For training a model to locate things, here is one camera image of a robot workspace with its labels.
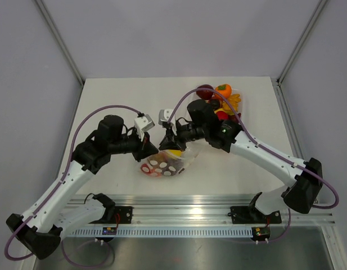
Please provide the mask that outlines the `clear zip top bag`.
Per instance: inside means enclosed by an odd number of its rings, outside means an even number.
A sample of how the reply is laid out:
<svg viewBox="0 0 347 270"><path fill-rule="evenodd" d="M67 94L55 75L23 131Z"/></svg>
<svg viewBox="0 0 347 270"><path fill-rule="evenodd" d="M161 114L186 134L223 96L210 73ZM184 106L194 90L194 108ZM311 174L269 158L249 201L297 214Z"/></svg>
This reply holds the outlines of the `clear zip top bag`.
<svg viewBox="0 0 347 270"><path fill-rule="evenodd" d="M175 177L183 173L198 157L203 145L187 144L184 151L162 150L140 162L138 171L149 177Z"/></svg>

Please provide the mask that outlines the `purple grape bunch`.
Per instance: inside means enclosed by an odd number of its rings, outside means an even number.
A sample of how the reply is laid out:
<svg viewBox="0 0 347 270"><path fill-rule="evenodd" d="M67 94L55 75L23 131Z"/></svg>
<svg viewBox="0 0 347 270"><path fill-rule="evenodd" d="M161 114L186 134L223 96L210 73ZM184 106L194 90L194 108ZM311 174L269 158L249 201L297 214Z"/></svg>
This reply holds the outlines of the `purple grape bunch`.
<svg viewBox="0 0 347 270"><path fill-rule="evenodd" d="M167 161L167 166L162 168L164 176L175 176L184 169L184 162L179 159L170 159Z"/></svg>

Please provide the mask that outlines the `yellow lemon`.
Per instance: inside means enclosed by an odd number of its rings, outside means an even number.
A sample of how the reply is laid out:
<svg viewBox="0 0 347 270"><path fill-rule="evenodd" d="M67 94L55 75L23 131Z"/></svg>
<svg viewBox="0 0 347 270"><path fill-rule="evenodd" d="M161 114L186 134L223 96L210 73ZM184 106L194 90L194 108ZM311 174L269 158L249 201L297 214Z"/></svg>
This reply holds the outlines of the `yellow lemon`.
<svg viewBox="0 0 347 270"><path fill-rule="evenodd" d="M179 150L168 150L168 153L176 157L181 157L182 155L182 151Z"/></svg>

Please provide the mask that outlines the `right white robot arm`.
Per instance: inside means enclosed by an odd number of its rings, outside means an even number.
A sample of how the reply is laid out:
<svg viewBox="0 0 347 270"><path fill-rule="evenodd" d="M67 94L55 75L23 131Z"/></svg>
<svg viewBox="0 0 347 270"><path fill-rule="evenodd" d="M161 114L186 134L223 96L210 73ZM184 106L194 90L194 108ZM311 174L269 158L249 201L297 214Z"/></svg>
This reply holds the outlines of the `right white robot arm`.
<svg viewBox="0 0 347 270"><path fill-rule="evenodd" d="M243 126L230 119L222 120L204 100L194 100L187 106L190 121L181 125L172 109L159 112L159 125L165 128L160 150L186 149L188 142L204 139L215 149L243 157L277 177L283 186L270 192L259 192L248 206L231 215L243 223L266 223L270 215L282 209L308 214L323 184L322 164L290 157L250 138Z"/></svg>

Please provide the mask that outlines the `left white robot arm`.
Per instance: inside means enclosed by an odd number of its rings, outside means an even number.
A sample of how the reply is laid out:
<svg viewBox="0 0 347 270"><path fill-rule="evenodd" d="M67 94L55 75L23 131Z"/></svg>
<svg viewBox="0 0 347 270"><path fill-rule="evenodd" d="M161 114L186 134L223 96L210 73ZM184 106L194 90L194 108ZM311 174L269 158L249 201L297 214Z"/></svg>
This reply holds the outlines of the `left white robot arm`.
<svg viewBox="0 0 347 270"><path fill-rule="evenodd" d="M148 131L154 122L140 113L134 120L130 135L123 134L124 120L117 115L106 115L82 143L70 150L63 175L22 214L11 214L6 224L12 238L21 242L38 259L50 256L62 240L88 223L116 221L115 202L107 195L94 195L93 202L83 204L66 214L63 208L76 192L108 164L112 155L132 154L141 161L156 154Z"/></svg>

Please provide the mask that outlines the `white plastic food tray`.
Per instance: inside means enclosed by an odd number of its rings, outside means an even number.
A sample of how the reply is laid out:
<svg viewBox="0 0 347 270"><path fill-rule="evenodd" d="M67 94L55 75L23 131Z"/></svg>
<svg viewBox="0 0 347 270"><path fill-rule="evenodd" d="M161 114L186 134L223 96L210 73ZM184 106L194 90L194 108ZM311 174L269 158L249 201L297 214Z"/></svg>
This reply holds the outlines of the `white plastic food tray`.
<svg viewBox="0 0 347 270"><path fill-rule="evenodd" d="M238 90L233 89L229 84L221 84L215 88L209 84L203 84L198 86L198 88L203 88L204 90L196 91L196 96L209 104L220 120L231 120L239 123L238 118L241 117L242 97ZM227 102L220 95L205 90L205 88L214 89L222 94L227 99Z"/></svg>

